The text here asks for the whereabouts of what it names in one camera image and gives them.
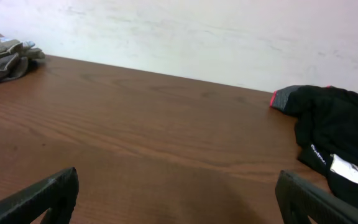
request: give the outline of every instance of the wooden table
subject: wooden table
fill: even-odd
[[[75,166],[72,223],[282,223],[280,170],[328,187],[271,96],[47,57],[0,84],[0,199]]]

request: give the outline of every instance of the tabletop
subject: tabletop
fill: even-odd
[[[74,166],[71,223],[282,223],[282,169],[328,186],[271,96],[48,56],[0,84],[0,199]]]

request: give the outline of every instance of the pile of clothes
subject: pile of clothes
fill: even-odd
[[[0,34],[0,82],[23,77],[29,60],[45,58],[41,49],[33,48],[32,41],[21,42]]]
[[[333,194],[358,208],[358,94],[329,86],[289,86],[270,106],[296,116],[298,160],[327,178]]]

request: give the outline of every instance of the white paper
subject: white paper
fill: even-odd
[[[341,159],[336,154],[330,170],[358,184],[358,166]]]

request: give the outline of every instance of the brown wooden surface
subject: brown wooden surface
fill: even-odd
[[[280,170],[327,186],[271,95],[48,57],[0,84],[0,199],[75,166],[72,223],[282,223]]]

